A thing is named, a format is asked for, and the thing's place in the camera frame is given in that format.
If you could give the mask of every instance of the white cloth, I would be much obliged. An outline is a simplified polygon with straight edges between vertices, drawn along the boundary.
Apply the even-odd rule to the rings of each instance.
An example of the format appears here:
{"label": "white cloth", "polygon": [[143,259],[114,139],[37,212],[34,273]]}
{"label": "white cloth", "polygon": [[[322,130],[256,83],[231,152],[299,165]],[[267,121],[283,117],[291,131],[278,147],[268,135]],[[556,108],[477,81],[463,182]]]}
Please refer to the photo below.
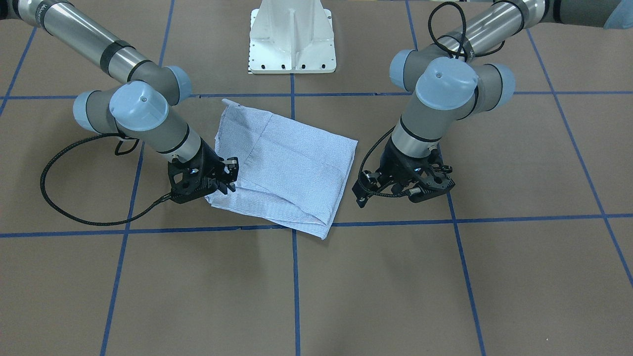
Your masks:
{"label": "white cloth", "polygon": [[343,196],[355,140],[230,100],[215,136],[220,157],[236,156],[236,191],[207,195],[214,207],[263,217],[325,239]]}

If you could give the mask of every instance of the robotic arm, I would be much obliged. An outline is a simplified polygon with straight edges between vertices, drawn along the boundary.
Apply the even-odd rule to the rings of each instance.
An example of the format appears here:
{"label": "robotic arm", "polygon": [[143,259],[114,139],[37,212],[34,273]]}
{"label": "robotic arm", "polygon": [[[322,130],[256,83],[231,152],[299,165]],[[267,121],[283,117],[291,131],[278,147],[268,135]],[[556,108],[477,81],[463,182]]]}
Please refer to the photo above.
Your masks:
{"label": "robotic arm", "polygon": [[[431,17],[449,4],[455,6],[444,3]],[[438,39],[431,33],[434,43],[429,47],[399,52],[392,60],[390,77],[413,95],[396,126],[361,164],[352,188],[359,207],[373,195],[408,196],[419,203],[455,186],[450,177],[453,169],[442,162],[437,143],[451,123],[505,104],[515,90],[515,78],[508,67],[469,63],[539,22],[627,29],[633,27],[633,1],[500,0],[468,21],[465,29],[458,27]],[[380,167],[375,172],[363,170],[369,154],[390,133]],[[389,186],[392,194],[381,193]]]}
{"label": "robotic arm", "polygon": [[41,27],[122,83],[80,94],[73,106],[75,119],[99,134],[142,139],[165,157],[171,200],[185,203],[217,189],[235,191],[237,158],[218,157],[170,108],[191,94],[181,68],[160,68],[64,0],[0,0],[0,20],[5,18]]}

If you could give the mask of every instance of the blue cap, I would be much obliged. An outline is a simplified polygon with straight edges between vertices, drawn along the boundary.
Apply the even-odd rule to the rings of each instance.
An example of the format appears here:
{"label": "blue cap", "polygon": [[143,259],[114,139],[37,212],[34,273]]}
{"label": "blue cap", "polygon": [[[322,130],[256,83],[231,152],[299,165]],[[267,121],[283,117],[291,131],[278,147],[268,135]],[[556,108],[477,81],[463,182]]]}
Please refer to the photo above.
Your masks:
{"label": "blue cap", "polygon": [[85,110],[85,107],[88,105],[88,97],[94,92],[95,91],[85,91],[77,96],[73,104],[73,116],[79,126],[88,131],[97,132],[90,124],[90,121],[88,121],[88,113]]}
{"label": "blue cap", "polygon": [[178,82],[178,89],[180,89],[180,97],[178,99],[178,103],[176,103],[176,105],[178,105],[191,95],[191,79],[180,67],[168,65],[167,68],[172,71],[174,77],[176,77],[176,81]]}
{"label": "blue cap", "polygon": [[633,0],[622,0],[605,22],[606,29],[630,29],[633,27]]}
{"label": "blue cap", "polygon": [[138,80],[115,91],[109,109],[118,124],[132,131],[155,129],[169,114],[165,97],[149,84]]}
{"label": "blue cap", "polygon": [[391,82],[398,88],[404,90],[406,90],[404,88],[404,64],[411,52],[413,52],[412,49],[403,49],[398,52],[394,59],[391,60],[391,65],[389,66],[389,78],[391,78]]}
{"label": "blue cap", "polygon": [[475,70],[461,60],[436,58],[415,84],[415,94],[429,108],[452,110],[472,98],[479,82]]}
{"label": "blue cap", "polygon": [[512,70],[505,65],[498,63],[491,63],[494,68],[497,68],[499,74],[501,74],[501,98],[497,105],[493,109],[510,101],[510,98],[514,95],[514,90],[517,88],[517,80],[512,73]]}

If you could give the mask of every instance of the light blue towel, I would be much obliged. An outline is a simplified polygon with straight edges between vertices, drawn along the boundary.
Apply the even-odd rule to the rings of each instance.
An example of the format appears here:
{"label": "light blue towel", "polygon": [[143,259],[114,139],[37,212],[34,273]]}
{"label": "light blue towel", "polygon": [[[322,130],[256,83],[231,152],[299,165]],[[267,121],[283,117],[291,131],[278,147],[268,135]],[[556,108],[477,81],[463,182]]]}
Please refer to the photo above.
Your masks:
{"label": "light blue towel", "polygon": [[236,156],[236,191],[207,195],[216,208],[263,217],[325,239],[343,196],[355,140],[268,111],[222,102],[215,151]]}

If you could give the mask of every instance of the white plastic bracket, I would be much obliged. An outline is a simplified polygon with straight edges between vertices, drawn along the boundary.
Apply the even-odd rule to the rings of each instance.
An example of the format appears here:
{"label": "white plastic bracket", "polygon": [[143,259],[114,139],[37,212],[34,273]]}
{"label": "white plastic bracket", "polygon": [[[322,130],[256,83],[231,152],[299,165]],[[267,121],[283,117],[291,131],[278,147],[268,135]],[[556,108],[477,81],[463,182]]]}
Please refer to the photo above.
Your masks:
{"label": "white plastic bracket", "polygon": [[251,73],[332,73],[332,13],[320,0],[263,0],[251,12]]}

